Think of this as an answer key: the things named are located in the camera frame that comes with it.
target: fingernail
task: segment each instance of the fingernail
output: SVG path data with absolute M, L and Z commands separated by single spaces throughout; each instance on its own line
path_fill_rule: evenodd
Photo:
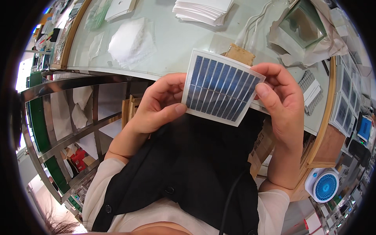
M 260 98 L 265 98 L 269 94 L 269 89 L 265 83 L 259 83 L 256 85 L 256 93 Z
M 177 114 L 183 114 L 187 110 L 187 107 L 185 106 L 185 104 L 179 104 L 175 107 L 175 110 Z

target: forearm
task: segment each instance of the forearm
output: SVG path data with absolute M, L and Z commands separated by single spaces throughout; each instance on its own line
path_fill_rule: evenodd
M 268 166 L 268 180 L 288 190 L 294 189 L 298 183 L 302 151 L 302 144 L 289 149 L 277 143 Z
M 126 164 L 137 153 L 148 137 L 148 133 L 137 133 L 133 122 L 129 121 L 124 129 L 112 140 L 105 159 L 117 158 Z

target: hand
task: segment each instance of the hand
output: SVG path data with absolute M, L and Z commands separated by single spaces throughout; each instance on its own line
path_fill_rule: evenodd
M 271 116 L 273 133 L 284 149 L 302 150 L 304 134 L 304 97 L 292 75 L 279 64 L 261 63 L 251 68 L 266 76 L 256 85 L 257 99 Z
M 170 73 L 158 79 L 144 93 L 130 120 L 136 133 L 152 133 L 185 113 L 181 104 L 186 73 Z

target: hair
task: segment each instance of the hair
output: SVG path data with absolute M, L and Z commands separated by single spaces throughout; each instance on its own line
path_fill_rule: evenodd
M 67 220 L 57 221 L 52 216 L 51 212 L 47 212 L 45 216 L 45 224 L 47 229 L 52 235 L 62 234 L 62 233 L 73 233 L 80 222 L 70 222 Z

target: blue solar cell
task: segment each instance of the blue solar cell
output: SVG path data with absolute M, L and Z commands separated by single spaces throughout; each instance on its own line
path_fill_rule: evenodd
M 227 64 L 225 64 L 225 65 L 223 66 L 223 71 L 222 71 L 222 73 L 221 73 L 221 76 L 220 76 L 220 78 L 219 78 L 219 80 L 218 80 L 217 87 L 215 88 L 215 91 L 216 91 L 216 92 L 221 92 L 221 89 L 222 89 L 222 87 L 223 87 L 224 80 L 226 79 L 227 74 L 229 73 L 229 70 L 230 70 L 230 66 L 227 65 Z
M 196 85 L 197 76 L 199 75 L 199 71 L 201 68 L 202 56 L 197 56 L 196 63 L 194 64 L 194 69 L 192 73 L 191 84 Z
M 201 111 L 202 104 L 204 102 L 204 98 L 205 98 L 205 95 L 206 95 L 207 91 L 208 91 L 207 89 L 204 89 L 204 88 L 201 89 L 200 98 L 199 98 L 199 100 L 197 102 L 197 106 L 196 106 L 196 110 L 197 111 Z
M 223 88 L 222 88 L 222 91 L 221 91 L 222 94 L 227 94 L 227 90 L 230 87 L 231 81 L 232 81 L 232 79 L 235 75 L 235 71 L 236 71 L 236 68 L 231 67 L 229 74 L 227 75 L 227 78 L 226 78 L 226 80 L 223 84 Z
M 253 78 L 254 78 L 254 77 L 255 77 L 255 76 L 253 76 L 253 75 L 251 75 L 251 74 L 249 75 L 249 77 L 248 77 L 246 83 L 244 84 L 243 89 L 242 89 L 241 92 L 240 92 L 240 95 L 239 95 L 239 97 L 238 97 L 239 100 L 243 100 L 243 98 L 244 98 L 244 96 L 246 95 L 246 93 L 247 93 L 249 87 L 250 87 L 251 84 L 252 84 L 252 81 L 253 81 Z
M 212 95 L 213 95 L 213 91 L 208 90 L 208 92 L 206 93 L 206 98 L 204 100 L 204 103 L 202 104 L 201 112 L 206 112 L 206 110 L 208 109 Z
M 235 104 L 233 105 L 233 107 L 232 107 L 230 113 L 228 114 L 228 116 L 227 116 L 227 118 L 226 118 L 227 120 L 232 120 L 232 117 L 234 116 L 235 112 L 237 111 L 237 109 L 238 109 L 240 103 L 241 103 L 240 100 L 236 100 L 236 101 L 235 101 Z
M 217 115 L 218 110 L 221 107 L 222 101 L 224 100 L 224 97 L 225 97 L 225 95 L 219 94 L 217 102 L 216 102 L 216 104 L 215 104 L 215 106 L 213 108 L 213 112 L 211 113 L 211 115 L 214 115 L 214 116 Z
M 230 97 L 229 96 L 225 96 L 224 99 L 223 99 L 223 103 L 221 104 L 221 108 L 219 108 L 219 111 L 217 113 L 217 117 L 222 117 L 223 112 L 226 109 L 227 104 L 229 103 L 229 101 L 230 101 Z
M 243 71 L 239 70 L 236 72 L 235 74 L 235 77 L 233 79 L 233 81 L 231 82 L 231 85 L 230 85 L 230 89 L 228 90 L 227 92 L 227 95 L 228 96 L 233 96 L 232 94 L 234 93 L 235 91 L 235 88 L 240 80 L 240 76 L 242 75 Z
M 248 102 L 248 100 L 249 100 L 249 98 L 251 97 L 253 91 L 255 90 L 255 86 L 258 84 L 259 81 L 260 81 L 260 78 L 255 77 L 255 79 L 253 80 L 252 86 L 249 88 L 249 91 L 248 91 L 248 93 L 245 95 L 243 101 Z
M 260 78 L 241 67 L 197 56 L 186 91 L 186 105 L 192 110 L 235 122 L 259 81 Z
M 191 107 L 191 102 L 192 102 L 192 98 L 193 98 L 194 88 L 195 88 L 195 86 L 192 85 L 192 84 L 189 86 L 189 91 L 188 91 L 188 96 L 187 96 L 187 102 L 186 102 L 187 108 Z
M 214 72 L 212 81 L 210 82 L 210 85 L 209 85 L 209 90 L 214 91 L 215 85 L 217 84 L 217 81 L 218 81 L 219 75 L 221 74 L 222 68 L 223 68 L 223 63 L 218 62 L 217 67 L 215 68 L 215 72 Z
M 208 70 L 208 64 L 209 64 L 209 59 L 204 58 L 204 61 L 202 62 L 202 65 L 201 65 L 199 79 L 197 80 L 197 86 L 202 86 L 206 71 Z
M 238 86 L 236 87 L 234 93 L 232 94 L 232 97 L 238 98 L 239 93 L 240 93 L 241 89 L 243 88 L 243 85 L 246 82 L 248 75 L 249 75 L 249 73 L 247 73 L 247 72 L 243 73 L 243 75 L 241 76 L 241 79 L 238 83 Z
M 247 104 L 246 102 L 241 102 L 238 110 L 236 111 L 235 115 L 232 117 L 231 121 L 236 121 L 236 119 L 238 119 L 238 116 L 243 111 L 243 109 L 246 106 L 246 104 Z
M 229 104 L 227 105 L 227 108 L 223 112 L 222 118 L 227 118 L 227 116 L 230 113 L 232 106 L 234 105 L 235 101 L 236 101 L 235 98 L 231 98 Z
M 218 93 L 217 92 L 213 92 L 213 97 L 209 103 L 209 107 L 206 111 L 207 114 L 211 114 L 213 112 L 213 109 L 214 109 L 214 106 L 215 106 L 215 103 L 217 101 L 217 98 L 218 98 Z
M 201 87 L 197 86 L 194 90 L 194 94 L 193 94 L 193 97 L 192 97 L 191 109 L 196 109 L 196 105 L 197 105 L 197 101 L 199 99 L 200 91 L 201 91 Z
M 210 84 L 210 81 L 211 81 L 211 77 L 213 75 L 213 72 L 214 72 L 216 64 L 217 64 L 216 61 L 214 61 L 214 60 L 210 61 L 208 72 L 206 73 L 206 78 L 205 78 L 204 84 L 202 85 L 203 88 L 208 88 L 209 87 L 209 84 Z

